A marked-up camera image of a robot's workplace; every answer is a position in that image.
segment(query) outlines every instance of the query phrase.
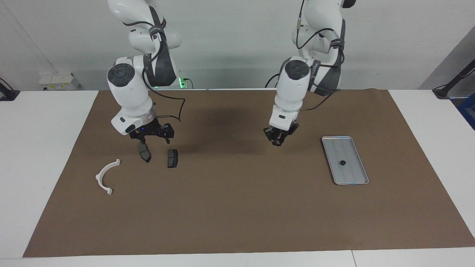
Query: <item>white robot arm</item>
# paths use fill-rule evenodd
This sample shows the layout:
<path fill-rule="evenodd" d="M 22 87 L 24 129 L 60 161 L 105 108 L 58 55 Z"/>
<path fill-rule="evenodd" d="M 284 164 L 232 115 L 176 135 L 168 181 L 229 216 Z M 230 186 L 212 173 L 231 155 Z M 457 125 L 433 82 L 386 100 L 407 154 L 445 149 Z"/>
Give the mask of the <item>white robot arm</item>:
<path fill-rule="evenodd" d="M 159 124 L 148 89 L 169 86 L 177 79 L 178 71 L 170 49 L 179 47 L 181 38 L 166 30 L 167 22 L 156 11 L 154 0 L 108 0 L 108 3 L 111 12 L 124 25 L 134 26 L 129 34 L 130 43 L 144 53 L 117 59 L 107 73 L 111 92 L 122 107 L 111 123 L 122 135 L 128 134 L 132 139 L 141 141 L 142 148 L 139 147 L 139 150 L 148 162 L 150 155 L 145 146 L 145 136 L 156 135 L 165 138 L 167 143 L 174 136 L 170 124 Z"/>
<path fill-rule="evenodd" d="M 292 34 L 300 56 L 281 66 L 270 127 L 264 129 L 275 146 L 281 146 L 299 126 L 296 119 L 307 91 L 322 96 L 339 91 L 345 37 L 341 8 L 352 7 L 356 0 L 304 0 L 302 7 L 305 1 L 308 25 L 301 25 L 301 11 Z"/>

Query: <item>metal tray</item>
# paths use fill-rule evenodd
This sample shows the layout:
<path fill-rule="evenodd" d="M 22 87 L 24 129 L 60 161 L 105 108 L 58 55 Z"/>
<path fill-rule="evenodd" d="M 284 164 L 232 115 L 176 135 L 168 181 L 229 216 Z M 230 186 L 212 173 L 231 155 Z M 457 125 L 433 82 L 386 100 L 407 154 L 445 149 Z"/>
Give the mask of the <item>metal tray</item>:
<path fill-rule="evenodd" d="M 336 184 L 367 184 L 369 182 L 350 136 L 324 136 L 322 143 Z"/>

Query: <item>black cable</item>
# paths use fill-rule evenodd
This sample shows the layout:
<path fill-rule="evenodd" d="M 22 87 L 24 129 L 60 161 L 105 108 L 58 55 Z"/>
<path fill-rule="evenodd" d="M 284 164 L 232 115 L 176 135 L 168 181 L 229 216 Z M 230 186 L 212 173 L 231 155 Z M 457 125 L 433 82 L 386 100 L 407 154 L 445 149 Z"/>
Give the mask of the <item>black cable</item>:
<path fill-rule="evenodd" d="M 13 87 L 11 87 L 10 84 L 7 83 L 7 81 L 5 81 L 4 79 L 0 78 L 0 80 L 5 83 L 6 85 L 8 85 L 8 87 L 10 87 L 10 89 L 13 91 Z"/>
<path fill-rule="evenodd" d="M 123 24 L 124 24 L 125 26 L 135 26 L 135 25 L 137 25 L 137 24 L 148 24 L 148 25 L 150 25 L 150 26 L 152 26 L 152 27 L 155 27 L 155 25 L 153 25 L 153 24 L 151 24 L 150 22 L 147 22 L 147 21 L 138 21 L 138 22 L 134 22 L 134 23 L 124 23 L 124 22 L 123 22 Z"/>
<path fill-rule="evenodd" d="M 345 54 L 343 53 L 343 49 L 342 48 L 338 48 L 338 53 L 340 54 L 340 57 L 341 57 L 341 60 L 338 64 L 335 64 L 335 65 L 319 65 L 320 67 L 339 67 L 341 65 L 343 65 L 343 62 L 345 62 Z"/>
<path fill-rule="evenodd" d="M 300 12 L 298 13 L 298 19 L 297 19 L 297 36 L 295 37 L 295 45 L 298 48 L 298 34 L 300 32 L 300 27 L 302 26 L 302 10 L 304 9 L 304 3 L 305 0 L 302 0 L 302 5 L 300 6 Z"/>
<path fill-rule="evenodd" d="M 271 82 L 275 77 L 277 77 L 277 76 L 279 76 L 279 75 L 280 75 L 280 73 L 277 73 L 276 75 L 270 77 L 270 79 L 267 81 L 266 86 L 265 86 L 264 88 L 267 88 L 267 86 L 270 84 L 270 82 Z"/>
<path fill-rule="evenodd" d="M 159 35 L 161 37 L 160 48 L 158 49 L 157 54 L 150 59 L 150 62 L 153 62 L 163 50 L 163 40 L 166 39 L 166 37 L 164 33 L 159 33 Z"/>
<path fill-rule="evenodd" d="M 331 30 L 331 31 L 334 31 L 332 28 L 323 28 L 323 29 L 321 29 L 321 30 L 315 32 L 314 34 L 312 34 L 312 36 L 310 36 L 310 38 L 309 38 L 302 46 L 300 46 L 300 47 L 298 46 L 298 34 L 297 34 L 297 37 L 296 37 L 296 39 L 295 39 L 295 45 L 297 46 L 297 49 L 302 49 L 302 48 L 304 48 L 304 46 L 305 46 L 306 44 L 308 44 L 308 42 L 310 42 L 310 41 L 315 37 L 315 35 L 321 33 L 321 32 L 324 31 L 324 30 Z"/>
<path fill-rule="evenodd" d="M 145 86 L 147 86 L 147 88 L 154 92 L 155 94 L 161 96 L 161 97 L 164 97 L 164 98 L 168 98 L 168 99 L 173 99 L 173 100 L 182 100 L 183 102 L 181 103 L 181 106 L 180 106 L 180 111 L 178 112 L 178 117 L 177 116 L 173 116 L 173 115 L 159 115 L 157 116 L 157 118 L 174 118 L 174 119 L 177 119 L 179 122 L 181 122 L 181 112 L 183 110 L 183 106 L 185 105 L 185 101 L 186 99 L 185 98 L 181 98 L 181 97 L 173 97 L 173 96 L 168 96 L 168 95 L 163 95 L 163 94 L 160 94 L 159 92 L 153 90 L 147 83 L 147 81 L 145 80 L 145 68 L 143 69 L 142 71 L 142 80 L 143 82 L 145 83 Z"/>
<path fill-rule="evenodd" d="M 190 78 L 184 78 L 184 81 L 190 81 L 191 82 L 191 88 L 195 89 L 195 86 L 193 85 L 193 81 Z"/>
<path fill-rule="evenodd" d="M 328 95 L 324 100 L 322 100 L 320 103 L 318 103 L 318 105 L 312 107 L 312 108 L 303 108 L 301 109 L 300 111 L 310 111 L 310 110 L 314 110 L 318 107 L 320 107 L 323 103 L 325 103 L 325 101 L 328 100 L 328 98 L 330 98 L 334 93 L 332 93 L 331 95 Z"/>

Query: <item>black clamp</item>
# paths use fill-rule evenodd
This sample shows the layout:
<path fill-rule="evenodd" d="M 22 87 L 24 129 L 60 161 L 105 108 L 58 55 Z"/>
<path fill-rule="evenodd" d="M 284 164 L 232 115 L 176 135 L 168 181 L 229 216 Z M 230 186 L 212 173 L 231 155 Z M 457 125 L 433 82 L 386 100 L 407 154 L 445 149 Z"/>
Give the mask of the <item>black clamp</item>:
<path fill-rule="evenodd" d="M 147 146 L 145 145 L 145 137 L 149 135 L 155 135 L 165 139 L 167 144 L 170 144 L 170 140 L 175 136 L 175 131 L 170 124 L 161 125 L 158 119 L 152 120 L 152 122 L 143 125 L 129 133 L 131 139 L 138 139 L 139 142 L 139 154 L 143 160 L 147 163 L 152 158 Z"/>
<path fill-rule="evenodd" d="M 272 143 L 272 145 L 281 146 L 284 143 L 285 138 L 289 135 L 292 135 L 298 127 L 298 122 L 294 121 L 288 131 L 284 131 L 275 127 L 269 127 L 264 129 L 264 133 L 266 134 L 267 139 Z"/>
<path fill-rule="evenodd" d="M 0 98 L 0 101 L 13 101 L 13 100 L 15 100 L 15 98 L 17 98 L 20 91 L 13 90 L 13 88 L 11 88 L 11 87 L 10 87 L 10 89 L 11 90 L 7 89 L 6 86 L 4 86 L 2 83 L 0 83 L 0 92 L 5 95 L 5 96 Z"/>

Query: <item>brown mat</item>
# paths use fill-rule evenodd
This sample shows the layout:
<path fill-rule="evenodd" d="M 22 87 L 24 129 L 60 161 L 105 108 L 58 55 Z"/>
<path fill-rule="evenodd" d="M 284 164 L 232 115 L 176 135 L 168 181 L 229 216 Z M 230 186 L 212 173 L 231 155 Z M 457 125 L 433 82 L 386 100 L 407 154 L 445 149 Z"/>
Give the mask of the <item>brown mat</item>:
<path fill-rule="evenodd" d="M 110 125 L 119 110 L 97 96 L 25 257 L 473 247 L 470 234 L 387 91 L 344 91 L 302 112 L 273 147 L 262 129 L 273 91 L 185 96 L 172 144 L 137 141 Z M 160 112 L 180 102 L 152 95 Z M 321 97 L 309 95 L 305 106 Z M 320 138 L 350 135 L 370 183 L 333 183 Z M 167 150 L 178 168 L 167 169 Z M 121 159 L 99 188 L 95 175 Z"/>

